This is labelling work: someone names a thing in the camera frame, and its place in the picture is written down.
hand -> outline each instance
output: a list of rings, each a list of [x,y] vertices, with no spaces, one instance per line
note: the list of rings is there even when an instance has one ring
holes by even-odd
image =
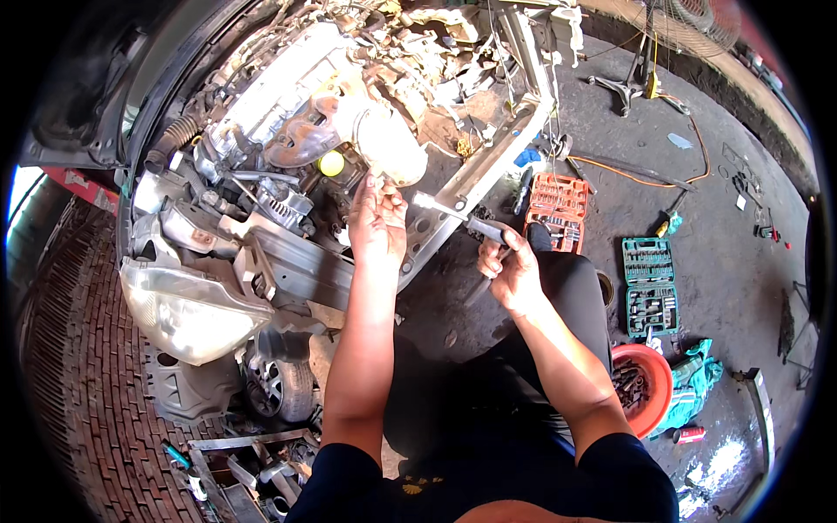
[[[349,212],[356,267],[398,271],[407,251],[406,216],[407,202],[392,183],[371,174],[361,180]]]
[[[476,266],[482,274],[494,280],[489,289],[497,301],[506,307],[512,318],[519,318],[542,302],[539,300],[543,297],[541,276],[529,243],[509,227],[503,232],[503,238],[514,252],[501,262],[497,258],[500,244],[486,238],[480,245]]]

orange extension cord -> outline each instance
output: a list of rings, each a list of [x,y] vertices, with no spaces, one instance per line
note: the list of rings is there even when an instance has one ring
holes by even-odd
[[[674,100],[676,102],[680,102],[681,104],[683,103],[683,102],[681,102],[680,100],[678,100],[677,98],[675,98],[674,96],[671,96],[671,95],[660,95],[660,98],[671,98],[672,100]],[[686,183],[694,183],[694,182],[697,182],[698,180],[700,180],[702,178],[705,178],[705,177],[709,176],[709,173],[710,173],[710,170],[711,170],[711,164],[709,163],[709,151],[706,150],[706,145],[704,145],[704,143],[703,143],[703,136],[701,136],[701,131],[697,128],[697,124],[695,123],[695,119],[691,115],[689,115],[689,120],[691,120],[691,124],[695,127],[695,133],[697,134],[697,140],[701,143],[701,151],[703,152],[703,161],[706,164],[706,171],[703,174],[701,174],[700,176],[696,176],[696,177],[689,178],[688,180],[686,180]],[[628,173],[622,172],[619,169],[616,169],[616,168],[608,166],[608,165],[604,165],[603,163],[594,162],[593,160],[588,160],[587,158],[581,158],[580,156],[572,156],[571,155],[571,156],[568,156],[568,158],[572,158],[573,160],[576,160],[578,162],[592,163],[596,167],[602,167],[603,169],[607,169],[608,171],[615,172],[616,174],[620,174],[624,177],[630,178],[631,180],[634,180],[635,182],[641,183],[643,185],[650,185],[652,187],[663,187],[663,188],[666,188],[666,189],[673,189],[673,188],[677,187],[676,185],[672,185],[670,183],[653,183],[653,182],[646,182],[645,180],[639,180],[638,178],[632,177]]]

black shirt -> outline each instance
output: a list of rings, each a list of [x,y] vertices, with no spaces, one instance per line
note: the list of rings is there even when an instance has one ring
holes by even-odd
[[[604,436],[575,466],[560,436],[491,433],[450,442],[397,479],[348,444],[329,444],[285,521],[454,521],[479,505],[521,500],[558,515],[678,521],[674,486],[642,443]]]

car headlight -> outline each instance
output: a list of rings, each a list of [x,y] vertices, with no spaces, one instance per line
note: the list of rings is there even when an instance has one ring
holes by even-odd
[[[232,351],[270,322],[273,308],[247,301],[202,272],[125,257],[122,294],[134,322],[167,354],[202,365]]]

black pants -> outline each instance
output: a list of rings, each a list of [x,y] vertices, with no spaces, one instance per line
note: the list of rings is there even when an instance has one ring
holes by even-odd
[[[583,256],[553,252],[537,253],[537,261],[544,294],[569,330],[610,371],[607,319],[593,264]],[[396,336],[393,385],[384,414],[384,436],[396,452],[421,459],[452,432],[485,418],[569,437],[517,329],[463,364],[425,360],[410,341]]]

